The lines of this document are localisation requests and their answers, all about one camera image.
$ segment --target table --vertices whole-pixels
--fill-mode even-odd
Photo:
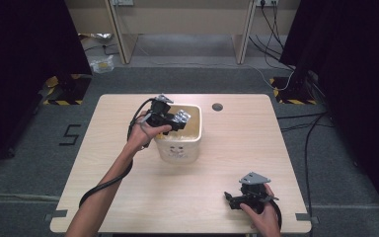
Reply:
[[[102,178],[125,144],[139,106],[157,95],[103,95],[78,152],[50,229],[65,232],[82,195]],[[189,165],[163,161],[156,143],[134,157],[100,228],[109,233],[254,233],[242,210],[230,209],[224,192],[241,195],[239,179],[254,171],[271,179],[282,212],[283,233],[306,233],[307,213],[267,95],[166,95],[198,105],[203,128],[198,159]],[[212,105],[220,103],[216,112]]]
[[[123,64],[131,61],[141,34],[228,35],[237,64],[245,60],[249,35],[270,34],[257,0],[133,0],[131,6],[113,2],[66,0],[66,5],[78,33],[115,35]],[[288,35],[299,3],[278,1],[280,34]],[[273,9],[265,7],[265,13],[273,24]]]

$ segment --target electrical cable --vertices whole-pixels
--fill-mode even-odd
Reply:
[[[270,203],[270,205],[272,205],[273,209],[275,210],[276,216],[278,216],[278,226],[279,226],[279,229],[281,229],[281,226],[282,226],[281,210],[279,209],[279,206],[275,203],[275,201],[273,199],[270,200],[269,203]]]
[[[276,15],[278,14],[278,6],[276,6],[276,2],[271,1],[272,3],[272,11],[273,11],[273,25],[275,26],[276,36],[278,37],[279,42],[281,42],[281,38],[279,37],[278,32],[278,23],[276,22]]]
[[[116,43],[113,43],[113,44],[110,44],[110,45],[105,45],[105,44],[103,44],[103,45],[97,45],[97,46],[88,47],[88,48],[84,49],[84,51],[88,51],[90,49],[94,49],[94,48],[98,48],[98,47],[102,47],[105,50],[107,47],[114,46],[114,45],[116,45]]]
[[[306,187],[307,187],[307,200],[309,203],[309,214],[310,218],[313,217],[313,208],[312,208],[312,200],[310,195],[310,183],[309,183],[309,163],[308,163],[308,156],[307,156],[307,148],[309,144],[309,138],[310,134],[312,133],[313,129],[315,128],[318,121],[323,117],[324,115],[319,115],[319,117],[314,121],[312,127],[310,128],[309,132],[307,133],[306,137],[306,144],[304,146],[304,167],[305,167],[305,174],[306,174]],[[313,226],[310,230],[310,236],[313,237]]]
[[[103,45],[103,49],[104,49],[104,54],[105,54],[105,55],[115,55],[115,54],[119,54],[119,52],[107,53],[107,47],[108,47],[108,46]]]
[[[140,111],[143,109],[143,107],[144,107],[147,103],[149,103],[149,102],[151,102],[151,101],[154,101],[154,100],[155,100],[155,99],[153,99],[153,98],[148,99],[148,100],[146,100],[146,101],[145,101],[145,102],[144,102],[144,103],[138,108],[138,110],[137,110],[136,113],[134,114],[133,119],[131,120],[130,125],[129,125],[129,127],[128,127],[127,140],[128,140],[128,138],[130,137],[130,134],[131,134],[132,128],[133,128],[133,126],[135,125],[137,119],[140,118],[140,117],[138,117],[137,115],[140,113]],[[122,174],[120,174],[119,176],[113,178],[113,179],[110,180],[110,181],[107,181],[107,182],[105,182],[105,183],[103,183],[103,184],[97,185],[97,186],[93,187],[92,189],[88,190],[88,191],[82,196],[81,200],[79,201],[79,207],[81,207],[81,205],[85,202],[85,200],[86,200],[88,197],[90,197],[91,195],[93,195],[94,193],[96,193],[96,192],[98,192],[98,191],[100,191],[100,190],[102,190],[102,189],[105,189],[105,188],[107,188],[107,187],[109,187],[109,186],[111,186],[111,185],[117,183],[118,181],[122,180],[125,176],[128,175],[128,173],[130,173],[132,167],[133,167],[133,160],[131,160],[130,164],[127,166],[127,168],[125,169],[125,171],[124,171]]]
[[[261,8],[262,12],[263,12],[263,15],[264,15],[264,18],[269,26],[269,29],[271,31],[271,35],[275,38],[275,40],[279,43],[279,45],[281,45],[281,48],[284,49],[284,45],[282,44],[281,40],[279,39],[279,37],[276,36],[275,32],[273,31],[273,27],[270,25],[270,22],[269,20],[267,19],[267,16],[264,12],[264,8]]]
[[[301,129],[301,128],[306,128],[306,127],[309,127],[312,124],[312,122],[310,122],[310,123],[301,123],[301,124],[293,125],[293,126],[290,126],[290,127],[284,127],[284,128],[281,129],[281,132],[291,131],[291,130]],[[316,124],[316,126],[334,127],[333,125],[325,125],[325,124]]]
[[[258,35],[255,35],[255,37],[257,37],[257,40],[258,40],[258,42],[259,42],[260,44],[262,44],[264,47],[266,47],[266,45],[260,40],[260,38],[258,37]],[[268,50],[270,50],[270,51],[272,51],[272,52],[274,52],[274,53],[276,53],[276,54],[278,54],[278,55],[281,55],[280,52],[275,51],[275,50],[273,50],[272,48],[269,48]]]
[[[269,67],[276,68],[276,69],[281,69],[281,70],[287,70],[287,71],[294,71],[294,68],[292,68],[292,67],[289,66],[289,65],[286,65],[286,64],[284,64],[284,63],[279,62],[279,59],[278,59],[276,56],[274,56],[274,55],[270,54],[269,52],[267,52],[267,49],[271,50],[270,48],[268,48],[267,46],[265,46],[265,49],[261,48],[259,45],[257,45],[257,44],[254,42],[254,40],[253,40],[251,37],[249,37],[249,40],[254,44],[254,46],[255,46],[260,52],[263,52],[263,53],[265,54],[265,62],[266,62],[266,64],[267,64]],[[270,56],[270,57],[272,57],[273,59],[275,59],[275,60],[278,61],[279,63],[283,64],[284,66],[288,67],[289,69],[270,65],[270,64],[267,62],[267,60],[266,60],[266,56],[267,56],[267,55]]]
[[[328,112],[322,112],[322,113],[310,114],[310,115],[301,115],[301,116],[291,116],[291,117],[277,117],[276,119],[298,119],[298,118],[305,118],[305,117],[321,116],[327,113]]]

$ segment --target yellow black tape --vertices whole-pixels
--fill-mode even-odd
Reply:
[[[269,79],[270,85],[274,88],[273,94],[275,95],[276,100],[281,104],[294,104],[294,105],[316,105],[315,100],[301,100],[301,99],[287,99],[282,98],[279,91],[276,90],[276,86],[274,85],[274,79]]]
[[[44,105],[56,105],[56,106],[76,106],[81,105],[82,101],[56,101],[56,100],[45,100]]]

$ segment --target finger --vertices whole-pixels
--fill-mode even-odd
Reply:
[[[140,115],[138,115],[137,119],[141,119],[147,115],[147,111],[140,112]]]
[[[258,214],[253,210],[251,209],[250,206],[244,204],[244,203],[241,203],[240,204],[240,207],[241,209],[243,209],[243,211],[245,211],[252,219],[256,218],[258,216]]]
[[[276,214],[275,208],[269,202],[265,204],[262,215],[271,215],[274,216],[276,220],[278,220],[278,215]]]
[[[269,196],[272,196],[273,197],[273,191],[270,189],[270,186],[268,184],[264,184],[265,186],[265,189],[266,189],[266,193],[269,195]]]
[[[168,124],[155,127],[157,133],[170,131],[172,127]]]

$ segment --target white bucket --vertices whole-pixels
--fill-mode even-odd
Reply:
[[[170,105],[168,113],[176,114],[184,110],[190,119],[184,129],[170,131],[168,135],[159,134],[154,140],[162,160],[173,164],[189,164],[198,158],[201,141],[202,116],[201,108],[194,105]]]

